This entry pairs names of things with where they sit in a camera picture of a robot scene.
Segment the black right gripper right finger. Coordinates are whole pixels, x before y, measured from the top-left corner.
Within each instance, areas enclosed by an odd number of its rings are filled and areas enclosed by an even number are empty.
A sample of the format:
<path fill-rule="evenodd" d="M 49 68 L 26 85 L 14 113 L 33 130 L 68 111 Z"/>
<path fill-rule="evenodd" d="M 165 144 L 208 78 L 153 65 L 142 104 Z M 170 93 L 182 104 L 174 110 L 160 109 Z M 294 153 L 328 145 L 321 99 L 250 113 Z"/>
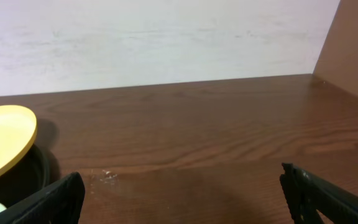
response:
<path fill-rule="evenodd" d="M 321 214 L 333 223 L 358 224 L 358 196 L 291 163 L 282 167 L 280 184 L 295 224 L 322 223 Z"/>

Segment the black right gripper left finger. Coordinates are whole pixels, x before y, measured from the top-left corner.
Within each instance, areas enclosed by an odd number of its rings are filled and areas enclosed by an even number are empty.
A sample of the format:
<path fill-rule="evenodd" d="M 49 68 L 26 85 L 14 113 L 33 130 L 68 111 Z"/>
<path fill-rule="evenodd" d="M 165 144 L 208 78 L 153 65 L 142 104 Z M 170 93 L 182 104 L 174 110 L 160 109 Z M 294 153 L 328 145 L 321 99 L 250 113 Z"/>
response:
<path fill-rule="evenodd" d="M 72 172 L 0 212 L 0 224 L 77 224 L 84 198 L 83 179 Z"/>

